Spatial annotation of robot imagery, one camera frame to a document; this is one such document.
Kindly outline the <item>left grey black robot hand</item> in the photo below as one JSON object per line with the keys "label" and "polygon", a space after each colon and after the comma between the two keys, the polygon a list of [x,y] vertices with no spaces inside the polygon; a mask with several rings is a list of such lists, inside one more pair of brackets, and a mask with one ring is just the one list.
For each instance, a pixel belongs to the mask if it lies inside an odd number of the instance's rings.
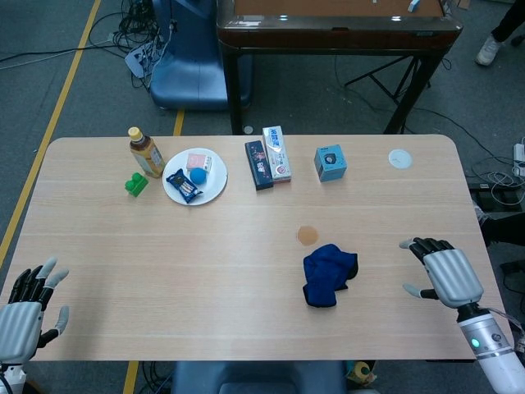
{"label": "left grey black robot hand", "polygon": [[0,309],[0,364],[24,364],[66,330],[70,308],[64,305],[54,327],[42,331],[49,301],[69,274],[67,269],[53,273],[56,264],[52,257],[36,268],[27,268],[15,280],[7,304]]}

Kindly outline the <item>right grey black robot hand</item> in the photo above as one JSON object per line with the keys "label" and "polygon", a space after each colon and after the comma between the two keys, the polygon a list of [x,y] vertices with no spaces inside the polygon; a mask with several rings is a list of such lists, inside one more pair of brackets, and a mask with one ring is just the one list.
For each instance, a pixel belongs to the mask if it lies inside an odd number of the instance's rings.
{"label": "right grey black robot hand", "polygon": [[399,243],[422,263],[433,288],[418,289],[408,283],[403,288],[420,299],[439,300],[451,309],[477,303],[484,293],[481,282],[464,252],[448,241],[415,237]]}

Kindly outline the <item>dark blue cloth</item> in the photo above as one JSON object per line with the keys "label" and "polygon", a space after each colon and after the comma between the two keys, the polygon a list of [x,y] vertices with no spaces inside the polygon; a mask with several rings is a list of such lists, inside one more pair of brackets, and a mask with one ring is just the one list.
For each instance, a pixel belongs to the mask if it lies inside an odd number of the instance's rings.
{"label": "dark blue cloth", "polygon": [[347,289],[346,282],[358,274],[358,254],[341,250],[334,244],[323,245],[303,261],[306,303],[315,308],[336,305],[336,292]]}

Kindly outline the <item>brown round liquid stain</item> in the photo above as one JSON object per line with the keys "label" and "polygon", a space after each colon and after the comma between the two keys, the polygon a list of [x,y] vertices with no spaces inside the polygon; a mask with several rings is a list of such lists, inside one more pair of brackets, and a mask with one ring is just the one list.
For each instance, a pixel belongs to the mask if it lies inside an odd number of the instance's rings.
{"label": "brown round liquid stain", "polygon": [[305,246],[314,245],[318,240],[318,231],[312,226],[301,226],[297,231],[298,241]]}

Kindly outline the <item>grey shoe of seated person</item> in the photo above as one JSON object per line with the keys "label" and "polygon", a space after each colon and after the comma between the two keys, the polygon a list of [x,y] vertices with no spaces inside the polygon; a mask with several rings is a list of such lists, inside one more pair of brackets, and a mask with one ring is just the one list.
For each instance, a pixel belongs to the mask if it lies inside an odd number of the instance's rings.
{"label": "grey shoe of seated person", "polygon": [[491,217],[489,214],[485,213],[475,201],[472,202],[472,205],[474,207],[475,214],[477,216],[477,221],[479,225],[482,226]]}

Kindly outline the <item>seated person black trousers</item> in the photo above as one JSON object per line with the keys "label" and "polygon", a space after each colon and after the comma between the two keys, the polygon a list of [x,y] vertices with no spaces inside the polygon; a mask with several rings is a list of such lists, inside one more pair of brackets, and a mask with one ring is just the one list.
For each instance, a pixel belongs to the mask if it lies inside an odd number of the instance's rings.
{"label": "seated person black trousers", "polygon": [[525,213],[488,218],[481,225],[481,230],[486,246],[500,242],[525,246]]}

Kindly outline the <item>yellow green tape roll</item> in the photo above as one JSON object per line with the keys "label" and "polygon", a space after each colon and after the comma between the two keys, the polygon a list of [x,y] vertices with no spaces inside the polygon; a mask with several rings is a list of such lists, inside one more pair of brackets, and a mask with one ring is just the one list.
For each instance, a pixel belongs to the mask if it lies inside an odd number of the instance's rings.
{"label": "yellow green tape roll", "polygon": [[355,386],[366,387],[370,385],[377,379],[373,372],[375,363],[373,360],[346,361],[346,380]]}

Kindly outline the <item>white power strip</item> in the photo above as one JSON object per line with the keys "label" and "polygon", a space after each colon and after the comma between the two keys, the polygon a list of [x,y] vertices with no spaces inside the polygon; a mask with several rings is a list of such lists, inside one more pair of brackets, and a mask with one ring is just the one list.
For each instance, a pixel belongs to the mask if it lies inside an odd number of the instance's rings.
{"label": "white power strip", "polygon": [[514,145],[514,165],[513,173],[515,176],[525,178],[525,145]]}

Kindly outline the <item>light blue cube box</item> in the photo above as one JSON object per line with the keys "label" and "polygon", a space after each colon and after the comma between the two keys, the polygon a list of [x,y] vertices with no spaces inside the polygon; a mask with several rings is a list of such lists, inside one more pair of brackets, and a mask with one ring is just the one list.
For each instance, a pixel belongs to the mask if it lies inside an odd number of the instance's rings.
{"label": "light blue cube box", "polygon": [[347,162],[339,144],[317,148],[314,165],[320,182],[341,179],[347,169]]}

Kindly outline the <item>green toy building brick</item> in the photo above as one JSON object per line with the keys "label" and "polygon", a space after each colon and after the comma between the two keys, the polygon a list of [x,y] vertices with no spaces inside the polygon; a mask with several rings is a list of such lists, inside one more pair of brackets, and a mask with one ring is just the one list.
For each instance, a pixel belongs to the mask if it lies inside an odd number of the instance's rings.
{"label": "green toy building brick", "polygon": [[132,196],[137,197],[148,184],[148,179],[138,172],[134,172],[131,178],[125,182],[125,190]]}

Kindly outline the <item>black tripod stand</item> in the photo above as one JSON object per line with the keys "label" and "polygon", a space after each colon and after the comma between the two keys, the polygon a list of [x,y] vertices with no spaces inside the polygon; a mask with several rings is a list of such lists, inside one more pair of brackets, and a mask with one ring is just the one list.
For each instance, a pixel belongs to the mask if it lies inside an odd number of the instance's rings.
{"label": "black tripod stand", "polygon": [[347,80],[344,88],[369,80],[393,103],[399,104],[417,76],[422,60],[419,57],[402,56],[390,60],[360,76]]}

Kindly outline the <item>white red toothpaste box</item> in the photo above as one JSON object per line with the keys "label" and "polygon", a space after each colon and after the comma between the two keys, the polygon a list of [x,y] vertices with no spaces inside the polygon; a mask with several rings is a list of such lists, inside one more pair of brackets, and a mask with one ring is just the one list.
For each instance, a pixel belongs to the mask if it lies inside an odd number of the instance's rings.
{"label": "white red toothpaste box", "polygon": [[280,126],[262,129],[263,146],[275,183],[291,181],[291,168]]}

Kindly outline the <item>tea bottle with yellow cap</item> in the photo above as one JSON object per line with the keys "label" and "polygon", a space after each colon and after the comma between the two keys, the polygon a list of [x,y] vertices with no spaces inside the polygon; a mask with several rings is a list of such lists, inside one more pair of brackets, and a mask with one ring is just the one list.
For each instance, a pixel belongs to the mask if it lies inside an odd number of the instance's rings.
{"label": "tea bottle with yellow cap", "polygon": [[145,135],[140,128],[132,126],[128,129],[130,151],[144,172],[154,178],[163,174],[165,161],[152,137]]}

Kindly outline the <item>blue snack packet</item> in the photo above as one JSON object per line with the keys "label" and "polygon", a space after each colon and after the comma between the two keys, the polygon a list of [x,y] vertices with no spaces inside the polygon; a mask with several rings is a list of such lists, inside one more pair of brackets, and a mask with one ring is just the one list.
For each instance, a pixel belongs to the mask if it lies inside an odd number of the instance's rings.
{"label": "blue snack packet", "polygon": [[173,186],[181,195],[183,200],[189,204],[203,192],[185,175],[184,170],[180,168],[166,178],[166,181]]}

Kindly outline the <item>blue grey robot torso base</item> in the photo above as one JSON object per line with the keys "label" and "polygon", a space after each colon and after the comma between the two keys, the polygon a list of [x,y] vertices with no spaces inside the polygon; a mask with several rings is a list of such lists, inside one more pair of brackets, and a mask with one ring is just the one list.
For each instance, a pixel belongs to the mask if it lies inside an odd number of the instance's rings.
{"label": "blue grey robot torso base", "polygon": [[346,394],[341,361],[179,361],[171,394]]}

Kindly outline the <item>long dark blue box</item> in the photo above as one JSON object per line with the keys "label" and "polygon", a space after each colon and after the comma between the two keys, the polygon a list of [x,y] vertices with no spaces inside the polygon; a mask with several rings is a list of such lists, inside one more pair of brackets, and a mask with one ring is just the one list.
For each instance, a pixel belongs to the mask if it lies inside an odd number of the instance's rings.
{"label": "long dark blue box", "polygon": [[244,148],[256,190],[273,187],[272,173],[262,142],[260,140],[246,142]]}

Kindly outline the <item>white sneaker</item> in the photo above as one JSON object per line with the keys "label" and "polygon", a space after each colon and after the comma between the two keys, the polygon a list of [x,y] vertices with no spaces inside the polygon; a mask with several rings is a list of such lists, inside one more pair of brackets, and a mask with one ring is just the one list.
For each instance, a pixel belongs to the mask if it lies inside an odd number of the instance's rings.
{"label": "white sneaker", "polygon": [[502,43],[490,35],[477,53],[475,62],[479,66],[490,66],[502,47]]}

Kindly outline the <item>white paper plate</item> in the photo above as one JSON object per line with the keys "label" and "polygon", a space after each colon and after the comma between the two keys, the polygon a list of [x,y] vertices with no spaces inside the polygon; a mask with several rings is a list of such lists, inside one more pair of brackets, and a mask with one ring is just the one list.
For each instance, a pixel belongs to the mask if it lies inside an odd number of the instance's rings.
{"label": "white paper plate", "polygon": [[[212,161],[211,169],[206,176],[205,182],[202,185],[197,185],[202,194],[186,203],[180,192],[167,181],[167,177],[179,169],[182,169],[184,174],[189,177],[186,164],[191,154],[203,154],[211,157]],[[167,162],[162,174],[162,186],[167,196],[178,204],[198,206],[214,200],[226,187],[227,179],[228,171],[226,165],[216,152],[205,148],[191,148],[177,153]]]}

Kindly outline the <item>small pink white box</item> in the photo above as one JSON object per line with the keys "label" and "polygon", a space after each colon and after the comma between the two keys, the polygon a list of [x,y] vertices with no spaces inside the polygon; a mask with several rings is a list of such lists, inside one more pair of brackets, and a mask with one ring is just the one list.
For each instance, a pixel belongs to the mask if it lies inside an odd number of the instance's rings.
{"label": "small pink white box", "polygon": [[212,156],[206,153],[188,153],[186,161],[186,170],[188,172],[194,169],[201,169],[209,173],[212,168]]}

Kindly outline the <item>person leg black trousers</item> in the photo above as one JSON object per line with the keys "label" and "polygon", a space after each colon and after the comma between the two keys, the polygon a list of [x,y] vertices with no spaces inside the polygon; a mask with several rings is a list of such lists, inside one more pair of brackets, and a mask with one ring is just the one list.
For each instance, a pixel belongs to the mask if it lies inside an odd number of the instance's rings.
{"label": "person leg black trousers", "polygon": [[496,42],[503,43],[523,23],[525,23],[525,0],[515,0],[499,25],[491,31],[491,36]]}

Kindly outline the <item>dark wood mahjong table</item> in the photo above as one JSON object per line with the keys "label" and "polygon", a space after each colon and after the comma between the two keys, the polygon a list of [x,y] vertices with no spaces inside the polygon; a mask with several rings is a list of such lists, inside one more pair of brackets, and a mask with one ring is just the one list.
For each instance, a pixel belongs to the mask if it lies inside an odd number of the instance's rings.
{"label": "dark wood mahjong table", "polygon": [[412,57],[418,68],[384,132],[398,134],[460,36],[453,0],[216,0],[233,135],[242,135],[238,59],[252,54]]}

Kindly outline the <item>white printed paper sheet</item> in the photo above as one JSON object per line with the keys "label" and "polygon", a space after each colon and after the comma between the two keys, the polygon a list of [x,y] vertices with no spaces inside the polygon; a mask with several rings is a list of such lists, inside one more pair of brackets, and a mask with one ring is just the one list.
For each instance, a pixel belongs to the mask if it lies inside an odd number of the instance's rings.
{"label": "white printed paper sheet", "polygon": [[144,78],[152,73],[161,53],[162,45],[150,41],[130,51],[125,56],[125,63],[133,76]]}

